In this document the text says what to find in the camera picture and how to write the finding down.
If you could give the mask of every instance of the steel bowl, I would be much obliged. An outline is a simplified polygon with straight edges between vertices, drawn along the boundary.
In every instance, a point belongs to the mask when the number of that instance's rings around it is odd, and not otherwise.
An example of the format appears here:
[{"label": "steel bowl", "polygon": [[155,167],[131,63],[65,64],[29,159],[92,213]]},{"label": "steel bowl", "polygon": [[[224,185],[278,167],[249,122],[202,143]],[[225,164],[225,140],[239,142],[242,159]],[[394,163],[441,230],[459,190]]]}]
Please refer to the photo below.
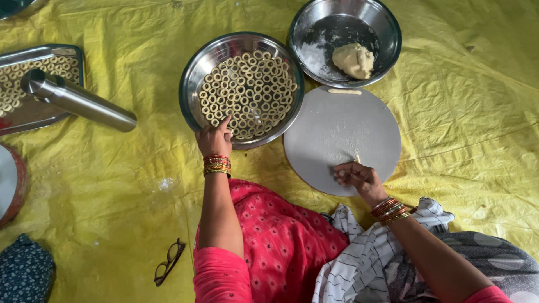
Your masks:
[{"label": "steel bowl", "polygon": [[256,32],[235,32],[215,38],[202,46],[191,57],[183,71],[179,82],[179,106],[187,124],[193,131],[196,132],[210,124],[201,112],[198,98],[204,77],[211,72],[212,68],[227,58],[255,50],[269,51],[273,58],[279,56],[288,61],[291,77],[298,84],[298,90],[292,95],[294,101],[284,120],[263,136],[243,140],[237,140],[233,137],[232,148],[247,149],[264,145],[282,135],[292,125],[303,101],[305,81],[296,57],[289,48],[270,36]]},{"label": "steel bowl", "polygon": [[[346,75],[331,59],[337,47],[356,42],[375,56],[370,79]],[[377,0],[311,0],[292,21],[289,43],[311,78],[328,86],[357,88],[380,80],[393,67],[402,35],[393,14]]]}]

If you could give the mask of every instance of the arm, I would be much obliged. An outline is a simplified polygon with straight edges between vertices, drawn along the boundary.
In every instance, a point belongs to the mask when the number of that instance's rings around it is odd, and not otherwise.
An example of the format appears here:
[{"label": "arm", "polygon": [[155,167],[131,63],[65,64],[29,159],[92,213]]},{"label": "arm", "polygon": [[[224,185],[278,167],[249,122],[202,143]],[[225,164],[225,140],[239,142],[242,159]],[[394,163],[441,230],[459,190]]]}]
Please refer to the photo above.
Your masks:
[{"label": "arm", "polygon": [[[226,128],[230,116],[219,126],[206,126],[195,134],[202,156],[230,157],[232,133]],[[202,216],[198,235],[198,248],[217,247],[228,250],[243,259],[243,234],[230,197],[225,173],[210,173],[205,177]]]},{"label": "arm", "polygon": [[[374,208],[388,195],[374,169],[356,162],[335,166],[335,177],[342,186],[353,185],[367,204]],[[432,292],[443,303],[462,303],[492,282],[470,262],[406,217],[388,225]]]}]

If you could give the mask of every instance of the woman's left hand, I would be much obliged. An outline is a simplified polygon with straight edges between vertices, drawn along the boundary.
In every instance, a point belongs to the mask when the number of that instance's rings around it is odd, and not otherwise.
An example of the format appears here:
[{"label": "woman's left hand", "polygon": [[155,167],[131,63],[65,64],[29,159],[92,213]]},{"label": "woman's left hand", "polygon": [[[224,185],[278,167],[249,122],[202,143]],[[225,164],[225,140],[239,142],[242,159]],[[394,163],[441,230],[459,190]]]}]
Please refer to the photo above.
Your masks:
[{"label": "woman's left hand", "polygon": [[232,152],[232,132],[226,128],[232,117],[224,118],[217,127],[205,126],[202,130],[195,133],[202,156],[221,155],[230,157]]}]

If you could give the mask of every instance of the blue patterned cloth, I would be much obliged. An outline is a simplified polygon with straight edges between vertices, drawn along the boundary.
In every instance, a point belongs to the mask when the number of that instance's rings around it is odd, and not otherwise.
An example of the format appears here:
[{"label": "blue patterned cloth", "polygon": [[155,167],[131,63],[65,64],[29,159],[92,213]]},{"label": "blue patterned cloth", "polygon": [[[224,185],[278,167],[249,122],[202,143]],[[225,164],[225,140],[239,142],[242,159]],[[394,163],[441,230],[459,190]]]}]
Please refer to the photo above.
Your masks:
[{"label": "blue patterned cloth", "polygon": [[23,233],[0,253],[0,303],[45,302],[53,273],[51,254]]}]

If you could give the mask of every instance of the white striped cloth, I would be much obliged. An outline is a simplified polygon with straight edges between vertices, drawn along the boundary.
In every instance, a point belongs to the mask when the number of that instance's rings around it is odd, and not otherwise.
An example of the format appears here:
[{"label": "white striped cloth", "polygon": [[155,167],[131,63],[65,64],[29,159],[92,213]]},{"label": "white striped cloth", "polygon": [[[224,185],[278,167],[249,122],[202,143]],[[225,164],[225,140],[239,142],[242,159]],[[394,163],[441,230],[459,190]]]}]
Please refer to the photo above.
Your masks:
[{"label": "white striped cloth", "polygon": [[[455,218],[427,197],[419,199],[417,209],[412,217],[431,232],[447,231],[447,223]],[[364,231],[343,204],[331,217],[333,227],[347,234],[350,245],[320,270],[313,303],[390,302],[383,267],[402,251],[393,233],[379,222]]]}]

